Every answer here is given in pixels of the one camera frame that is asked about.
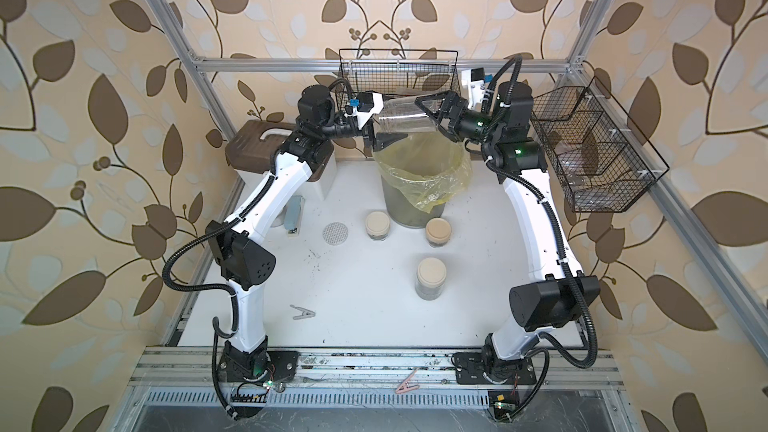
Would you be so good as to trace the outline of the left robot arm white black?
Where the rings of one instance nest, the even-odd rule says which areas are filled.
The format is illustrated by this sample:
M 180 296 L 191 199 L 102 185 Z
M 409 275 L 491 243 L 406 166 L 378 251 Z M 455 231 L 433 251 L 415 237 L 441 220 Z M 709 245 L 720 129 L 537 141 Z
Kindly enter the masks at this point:
M 224 331 L 217 318 L 212 320 L 214 382 L 222 377 L 252 383 L 275 378 L 278 367 L 268 355 L 263 319 L 264 285 L 276 266 L 275 256 L 263 246 L 268 231 L 298 189 L 326 165 L 335 141 L 361 137 L 373 150 L 389 145 L 389 140 L 377 138 L 374 121 L 393 99 L 372 91 L 350 92 L 338 105 L 330 88 L 307 87 L 298 101 L 293 129 L 271 153 L 251 195 L 223 222 L 210 222 L 201 237 L 166 261 L 161 277 L 167 287 L 185 293 L 222 291 L 230 300 L 230 329 Z M 222 282 L 194 285 L 173 278 L 176 262 L 198 245 L 209 247 Z

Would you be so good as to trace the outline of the patterned white jar lid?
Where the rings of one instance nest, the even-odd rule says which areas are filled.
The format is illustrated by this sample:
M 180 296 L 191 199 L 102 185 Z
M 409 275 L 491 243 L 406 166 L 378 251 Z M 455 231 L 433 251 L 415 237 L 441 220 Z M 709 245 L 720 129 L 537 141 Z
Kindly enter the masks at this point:
M 332 222 L 324 227 L 322 231 L 323 240 L 330 246 L 339 246 L 343 244 L 349 236 L 348 227 L 341 222 Z

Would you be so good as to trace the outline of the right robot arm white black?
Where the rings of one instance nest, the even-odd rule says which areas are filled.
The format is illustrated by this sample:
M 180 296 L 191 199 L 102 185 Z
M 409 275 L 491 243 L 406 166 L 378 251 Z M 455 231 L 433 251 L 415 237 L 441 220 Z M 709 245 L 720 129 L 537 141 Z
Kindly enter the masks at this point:
M 531 279 L 510 289 L 511 316 L 486 337 L 480 353 L 482 378 L 494 384 L 518 377 L 534 356 L 551 350 L 580 369 L 590 368 L 598 356 L 589 307 L 599 281 L 584 274 L 553 205 L 545 153 L 529 135 L 534 99 L 518 79 L 522 62 L 521 56 L 512 57 L 491 78 L 478 111 L 453 91 L 415 100 L 443 136 L 479 146 L 522 231 Z

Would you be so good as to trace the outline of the clear jar with tea leaves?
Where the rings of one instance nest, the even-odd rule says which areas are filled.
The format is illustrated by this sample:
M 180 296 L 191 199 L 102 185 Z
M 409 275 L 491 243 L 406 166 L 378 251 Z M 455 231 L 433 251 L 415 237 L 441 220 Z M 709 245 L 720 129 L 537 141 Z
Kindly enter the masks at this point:
M 415 105 L 415 97 L 386 101 L 383 110 L 374 117 L 374 131 L 407 134 L 435 132 L 435 124 Z

